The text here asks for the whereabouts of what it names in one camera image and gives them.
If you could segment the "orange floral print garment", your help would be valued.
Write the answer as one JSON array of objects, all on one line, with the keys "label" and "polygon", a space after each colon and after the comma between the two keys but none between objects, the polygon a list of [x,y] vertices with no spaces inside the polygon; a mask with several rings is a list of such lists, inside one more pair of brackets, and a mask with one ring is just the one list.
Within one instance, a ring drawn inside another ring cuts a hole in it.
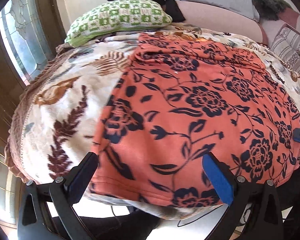
[{"label": "orange floral print garment", "polygon": [[141,34],[97,124],[89,191],[168,207],[219,204],[212,153],[249,182],[300,167],[300,112],[253,52],[206,38]]}]

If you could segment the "leaf pattern fleece blanket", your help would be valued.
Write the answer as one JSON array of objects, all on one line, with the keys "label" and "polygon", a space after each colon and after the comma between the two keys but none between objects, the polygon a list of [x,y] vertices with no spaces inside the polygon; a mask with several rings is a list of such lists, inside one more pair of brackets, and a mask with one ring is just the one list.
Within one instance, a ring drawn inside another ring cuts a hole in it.
[{"label": "leaf pattern fleece blanket", "polygon": [[[63,44],[57,49],[57,57],[25,89],[15,110],[5,148],[5,161],[10,171],[22,181],[32,179],[38,184],[50,183],[65,176],[87,152],[94,152],[97,124],[112,91],[130,66],[130,56],[138,46],[139,36],[157,33],[186,40],[206,38],[253,51],[300,112],[300,75],[270,49],[242,35],[172,24],[158,31],[92,40],[78,48]],[[300,167],[286,183],[278,186],[283,202],[296,193],[299,172]],[[160,206],[92,194],[89,186],[85,196],[109,205],[131,205],[172,220],[191,217],[213,206]]]}]

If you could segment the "striped pillow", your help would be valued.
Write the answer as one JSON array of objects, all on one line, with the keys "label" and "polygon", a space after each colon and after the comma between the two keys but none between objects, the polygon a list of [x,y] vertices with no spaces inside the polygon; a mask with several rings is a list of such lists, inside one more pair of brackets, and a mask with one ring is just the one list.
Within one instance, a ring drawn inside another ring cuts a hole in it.
[{"label": "striped pillow", "polygon": [[300,34],[284,26],[275,36],[270,48],[292,70],[300,74]]}]

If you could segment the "dark furry cushion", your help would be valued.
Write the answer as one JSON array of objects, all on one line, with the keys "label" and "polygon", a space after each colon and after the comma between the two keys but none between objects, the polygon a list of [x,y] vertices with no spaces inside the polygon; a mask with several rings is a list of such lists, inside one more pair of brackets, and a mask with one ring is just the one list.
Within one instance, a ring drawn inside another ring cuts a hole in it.
[{"label": "dark furry cushion", "polygon": [[279,13],[292,8],[285,0],[252,0],[261,19],[277,21]]}]

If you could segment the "pink bolster cushion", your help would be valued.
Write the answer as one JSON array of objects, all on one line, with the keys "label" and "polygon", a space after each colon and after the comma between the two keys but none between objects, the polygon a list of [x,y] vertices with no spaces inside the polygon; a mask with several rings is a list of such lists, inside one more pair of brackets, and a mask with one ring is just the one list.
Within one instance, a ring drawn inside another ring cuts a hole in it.
[{"label": "pink bolster cushion", "polygon": [[222,33],[239,34],[258,43],[268,44],[268,37],[262,26],[245,16],[203,3],[178,1],[177,5],[187,24]]}]

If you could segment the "stained glass window panel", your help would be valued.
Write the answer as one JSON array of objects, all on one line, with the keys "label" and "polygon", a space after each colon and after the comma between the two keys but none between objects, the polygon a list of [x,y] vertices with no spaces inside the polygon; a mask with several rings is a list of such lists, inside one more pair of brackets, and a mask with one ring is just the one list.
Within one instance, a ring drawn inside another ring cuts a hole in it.
[{"label": "stained glass window panel", "polygon": [[29,85],[53,58],[35,0],[8,0],[0,11],[0,33],[15,70]]}]

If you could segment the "green checkered pillow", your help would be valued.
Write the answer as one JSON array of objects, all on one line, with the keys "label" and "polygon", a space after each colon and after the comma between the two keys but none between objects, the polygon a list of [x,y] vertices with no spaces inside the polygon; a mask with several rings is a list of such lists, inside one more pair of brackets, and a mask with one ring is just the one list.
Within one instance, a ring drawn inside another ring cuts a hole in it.
[{"label": "green checkered pillow", "polygon": [[76,48],[98,36],[161,28],[171,23],[171,16],[155,1],[116,0],[103,3],[74,20],[64,42]]}]

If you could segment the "dark wooden door frame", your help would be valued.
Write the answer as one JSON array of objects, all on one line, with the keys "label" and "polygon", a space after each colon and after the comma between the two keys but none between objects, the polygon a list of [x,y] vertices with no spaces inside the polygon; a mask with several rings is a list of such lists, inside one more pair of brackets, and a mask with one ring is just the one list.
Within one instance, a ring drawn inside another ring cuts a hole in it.
[{"label": "dark wooden door frame", "polygon": [[0,0],[0,144],[25,87],[64,39],[56,0]]}]

